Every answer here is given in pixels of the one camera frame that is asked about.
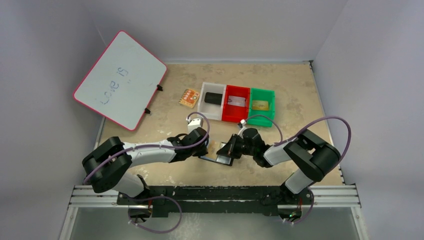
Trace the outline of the black leather card holder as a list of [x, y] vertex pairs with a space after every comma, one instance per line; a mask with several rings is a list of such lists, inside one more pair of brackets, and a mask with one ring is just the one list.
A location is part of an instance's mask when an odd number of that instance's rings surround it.
[[[226, 143], [222, 142], [221, 148], [224, 147], [225, 145], [226, 145]], [[226, 165], [226, 166], [232, 166], [233, 165], [233, 159], [232, 158], [222, 156], [222, 155], [217, 155], [216, 159], [206, 158], [205, 155], [199, 156], [199, 158], [202, 159], [202, 160], [206, 160], [206, 161], [221, 164], [221, 165]]]

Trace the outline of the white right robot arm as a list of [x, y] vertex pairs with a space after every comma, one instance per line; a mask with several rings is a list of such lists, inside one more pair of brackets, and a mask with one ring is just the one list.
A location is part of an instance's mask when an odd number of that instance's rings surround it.
[[247, 128], [241, 134], [233, 134], [216, 154], [231, 159], [251, 156], [263, 168], [292, 160], [298, 169], [280, 185], [280, 196], [288, 204], [298, 200], [302, 190], [320, 182], [341, 160], [335, 147], [308, 129], [294, 141], [269, 145], [257, 129]]

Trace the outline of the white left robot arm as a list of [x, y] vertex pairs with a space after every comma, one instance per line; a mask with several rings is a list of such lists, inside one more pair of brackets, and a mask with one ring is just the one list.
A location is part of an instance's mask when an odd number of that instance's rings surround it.
[[175, 163], [207, 153], [208, 132], [202, 127], [153, 143], [137, 145], [113, 136], [89, 153], [82, 166], [83, 181], [95, 193], [115, 190], [130, 197], [138, 205], [149, 199], [148, 185], [143, 177], [129, 169], [152, 163]]

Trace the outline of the gold credit card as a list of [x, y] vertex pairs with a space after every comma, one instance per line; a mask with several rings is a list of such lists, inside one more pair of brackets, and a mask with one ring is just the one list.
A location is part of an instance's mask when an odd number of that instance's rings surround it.
[[207, 146], [207, 154], [205, 157], [215, 160], [218, 157], [217, 151], [222, 148], [221, 145], [222, 142], [220, 141], [210, 140]]

